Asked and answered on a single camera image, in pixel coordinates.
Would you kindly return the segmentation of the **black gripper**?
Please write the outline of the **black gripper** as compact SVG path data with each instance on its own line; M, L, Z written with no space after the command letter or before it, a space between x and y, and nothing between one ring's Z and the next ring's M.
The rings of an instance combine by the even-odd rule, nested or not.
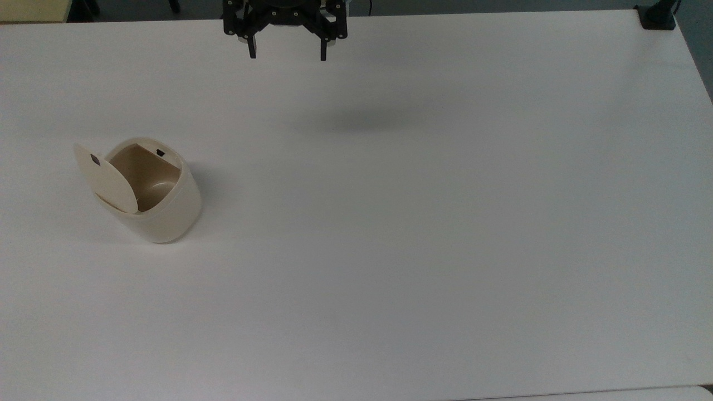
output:
M321 61L330 41L348 37L344 1L223 1L222 23L224 33L246 40L251 59L257 58L255 35L269 25L302 26L318 36Z

